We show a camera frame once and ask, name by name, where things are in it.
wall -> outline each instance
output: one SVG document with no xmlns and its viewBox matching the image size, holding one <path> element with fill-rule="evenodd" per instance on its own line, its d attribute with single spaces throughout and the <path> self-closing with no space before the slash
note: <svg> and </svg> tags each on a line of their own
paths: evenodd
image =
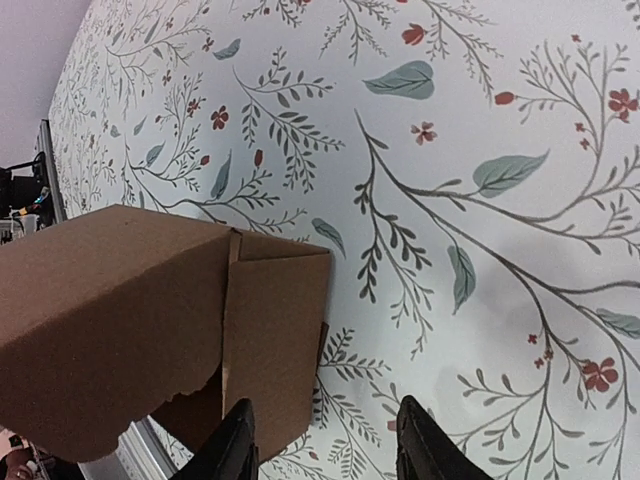
<svg viewBox="0 0 640 480">
<path fill-rule="evenodd" d="M 90 0 L 0 2 L 0 166 L 30 159 Z"/>
<path fill-rule="evenodd" d="M 631 480 L 639 25 L 640 0 L 94 2 L 51 109 L 67 212 L 333 247 L 313 427 L 264 478 L 393 478 L 412 394 L 486 478 Z"/>
</svg>

cardboard box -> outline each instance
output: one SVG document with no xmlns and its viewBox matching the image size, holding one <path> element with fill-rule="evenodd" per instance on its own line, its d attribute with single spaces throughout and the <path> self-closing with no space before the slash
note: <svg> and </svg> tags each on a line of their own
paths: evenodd
<svg viewBox="0 0 640 480">
<path fill-rule="evenodd" d="M 309 425 L 327 250 L 118 206 L 0 261 L 0 424 L 50 452 L 103 457 L 154 411 L 197 450 L 243 397 L 262 458 Z"/>
</svg>

green leaf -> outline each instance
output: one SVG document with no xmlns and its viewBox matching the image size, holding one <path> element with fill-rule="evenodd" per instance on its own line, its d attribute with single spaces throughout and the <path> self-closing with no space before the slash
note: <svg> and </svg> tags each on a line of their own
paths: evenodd
<svg viewBox="0 0 640 480">
<path fill-rule="evenodd" d="M 340 232 L 338 232 L 334 227 L 329 225 L 321 218 L 314 218 L 311 221 L 311 224 L 313 225 L 313 228 L 316 229 L 316 232 L 335 243 L 342 252 L 342 255 L 347 258 L 347 253 L 344 249 L 344 242 L 342 241 Z"/>
<path fill-rule="evenodd" d="M 142 119 L 142 121 L 138 125 L 133 127 L 133 134 L 134 135 L 138 135 L 142 131 L 142 127 L 144 127 L 144 122 L 146 122 L 146 121 L 147 121 L 147 117 L 144 117 Z"/>
<path fill-rule="evenodd" d="M 156 23 L 153 24 L 153 27 L 151 27 L 149 29 L 149 32 L 147 33 L 147 36 L 144 37 L 144 43 L 145 45 L 147 43 L 149 43 L 151 41 L 151 39 L 153 38 L 153 34 L 156 33 L 156 29 L 158 28 L 158 24 L 160 23 L 160 19 L 158 18 L 158 20 L 156 20 Z"/>
<path fill-rule="evenodd" d="M 451 245 L 447 249 L 447 253 L 449 254 L 453 271 L 456 274 L 453 284 L 453 297 L 455 299 L 453 315 L 455 315 L 462 304 L 469 300 L 476 288 L 476 272 L 469 255 L 462 247 Z"/>
<path fill-rule="evenodd" d="M 485 198 L 497 197 L 519 185 L 535 172 L 549 156 L 549 151 L 539 157 L 507 155 L 481 164 L 473 172 L 473 181 Z"/>
<path fill-rule="evenodd" d="M 163 149 L 164 149 L 164 142 L 161 145 L 156 145 L 151 150 L 149 150 L 149 152 L 147 152 L 147 167 L 150 167 L 155 163 L 155 161 L 158 159 L 158 157 L 162 153 Z"/>
<path fill-rule="evenodd" d="M 229 44 L 228 47 L 223 48 L 222 50 L 218 50 L 217 52 L 213 52 L 213 56 L 218 60 L 227 60 L 232 58 L 238 53 L 240 50 L 240 39 L 236 38 L 233 42 Z"/>
<path fill-rule="evenodd" d="M 434 92 L 433 68 L 427 62 L 415 60 L 364 84 L 376 95 L 397 95 L 413 100 L 426 100 Z"/>
<path fill-rule="evenodd" d="M 218 172 L 218 176 L 216 178 L 216 183 L 213 184 L 213 188 L 211 189 L 211 198 L 214 200 L 218 200 L 227 189 L 229 185 L 229 171 L 231 170 L 231 157 L 232 151 L 229 151 L 229 157 L 227 161 L 220 167 L 220 171 Z"/>
<path fill-rule="evenodd" d="M 634 315 L 615 313 L 604 308 L 596 310 L 596 315 L 611 330 L 625 337 L 637 340 L 640 338 L 640 318 Z"/>
</svg>

black object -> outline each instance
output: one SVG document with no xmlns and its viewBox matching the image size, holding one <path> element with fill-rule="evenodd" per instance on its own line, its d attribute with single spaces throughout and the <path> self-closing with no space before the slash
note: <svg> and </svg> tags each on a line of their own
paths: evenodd
<svg viewBox="0 0 640 480">
<path fill-rule="evenodd" d="M 22 439 L 18 435 L 13 435 L 9 438 L 9 445 L 11 448 L 22 448 Z"/>
<path fill-rule="evenodd" d="M 51 480 L 85 480 L 80 467 L 75 463 L 65 462 L 60 458 L 55 458 L 55 465 L 49 471 Z M 0 479 L 7 476 L 7 457 L 6 455 L 0 460 Z"/>
<path fill-rule="evenodd" d="M 11 210 L 31 205 L 47 186 L 45 154 L 40 152 L 33 161 L 0 168 L 0 218 L 6 218 Z M 33 176 L 14 176 L 13 171 L 31 167 Z"/>
<path fill-rule="evenodd" d="M 240 400 L 171 480 L 258 480 L 258 448 L 250 400 Z"/>
<path fill-rule="evenodd" d="M 396 428 L 398 480 L 491 480 L 412 396 L 402 400 Z"/>
</svg>

botanical pattern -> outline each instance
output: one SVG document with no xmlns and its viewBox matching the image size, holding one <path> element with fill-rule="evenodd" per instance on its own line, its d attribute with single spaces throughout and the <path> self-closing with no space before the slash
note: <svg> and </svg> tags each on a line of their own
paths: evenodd
<svg viewBox="0 0 640 480">
<path fill-rule="evenodd" d="M 335 253 L 313 424 L 264 478 L 394 478 L 409 393 L 494 478 L 640 468 L 640 7 L 530 3 L 92 3 L 50 111 L 69 216 Z"/>
</svg>

